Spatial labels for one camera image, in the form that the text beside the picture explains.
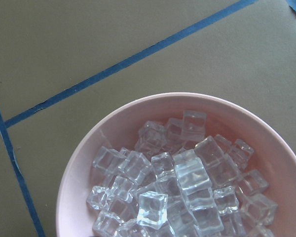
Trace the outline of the pile of clear ice cubes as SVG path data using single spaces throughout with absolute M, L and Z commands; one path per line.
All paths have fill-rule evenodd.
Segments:
M 271 237 L 277 203 L 241 139 L 206 136 L 206 114 L 184 111 L 147 121 L 133 150 L 101 147 L 93 167 L 104 180 L 86 203 L 102 237 Z

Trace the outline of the pink bowl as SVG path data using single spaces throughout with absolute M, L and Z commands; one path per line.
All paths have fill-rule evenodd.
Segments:
M 258 169 L 270 186 L 265 194 L 278 204 L 270 229 L 277 237 L 296 237 L 296 155 L 282 137 L 251 112 L 223 99 L 197 93 L 172 92 L 130 102 L 96 124 L 82 139 L 65 169 L 57 199 L 59 237 L 91 237 L 97 215 L 86 205 L 91 188 L 102 181 L 92 168 L 101 146 L 132 149 L 138 129 L 148 120 L 166 122 L 185 110 L 207 114 L 206 133 L 240 138 L 255 149 L 249 168 Z

